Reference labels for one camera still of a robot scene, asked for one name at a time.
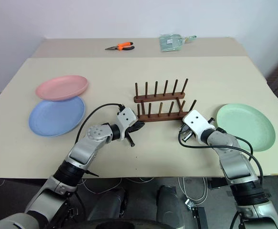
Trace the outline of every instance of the black cable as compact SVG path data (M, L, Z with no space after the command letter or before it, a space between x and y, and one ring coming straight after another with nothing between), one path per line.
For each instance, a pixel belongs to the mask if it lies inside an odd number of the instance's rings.
M80 205L81 205L81 207L82 207L82 209L83 209L83 215L84 215L83 221L85 221L85 220L86 220L86 208L85 208L85 206L84 206L84 204L83 204L83 202L82 202L80 196L78 195L77 191L75 191L74 194L75 194L75 196L76 196L78 202L80 203Z
M248 144L248 146L249 146L249 148L250 148L250 154L251 154L251 155L254 155L253 147L252 147L252 145L251 145L248 141L246 141L246 140L243 139L243 138L237 137L237 136L235 136L235 137L236 137L236 139L239 139L240 141L245 142L246 144Z
M229 229L233 229L234 228L234 225L235 225L235 221L236 221L236 218L238 218L238 215L239 215L239 212L237 211L233 217L233 220L231 221L231 224L230 224L230 227Z
M238 151L241 151L247 155L249 155L254 161L255 163L257 164L258 166L258 169L259 169L259 173L260 173L260 184L262 185L263 184L263 171L262 171L262 167L259 163L259 161L253 156L251 155L249 152L247 152L246 150L244 149L241 149L241 148L238 148L238 147L234 147L234 146L189 146L189 145L185 145L181 142L181 132L179 132L178 134L178 142L179 144L181 144L183 147L186 147L186 148L193 148L193 149L202 149L202 148L228 148L228 149L235 149L235 150L238 150Z
M78 139L80 137L80 134L81 134L81 131L85 125L85 123L87 122L87 120L100 108L104 107L104 106L110 106L110 105L115 105L115 106L118 106L118 107L121 107L122 105L121 104L104 104L104 105L101 105L99 106L98 108L96 108L93 112L90 113L90 115L88 115L88 117L84 120L84 122L82 123L80 129L78 130L77 132L77 136L76 136L76 140L75 140L75 143L78 142Z

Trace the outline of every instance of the floor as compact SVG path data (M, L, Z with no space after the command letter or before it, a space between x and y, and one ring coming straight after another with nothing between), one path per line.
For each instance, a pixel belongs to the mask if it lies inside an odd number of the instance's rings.
M87 186L95 192L106 190L120 181L116 179L89 179L86 181ZM186 187L188 195L199 197L203 192L203 181L201 178L186 178ZM177 178L156 178L145 184L133 183L127 179L122 179L120 184L129 192L128 208L125 213L126 218L152 219L156 217L156 193L161 185L176 186L177 194L183 212L186 229L196 229L196 221L192 218L191 212L185 206L185 197L179 189ZM39 187L18 183L14 181L5 181L0 186L0 219L17 213L25 209L28 201L38 191ZM278 178L266 177L264 189L270 192L271 200L278 212ZM78 188L87 213L92 210L101 195L95 195L88 192L83 185ZM71 202L78 205L75 198ZM205 207L208 225L210 229L227 229L229 228L232 217L235 213L234 198L231 196L229 187L208 190L208 199L202 204Z

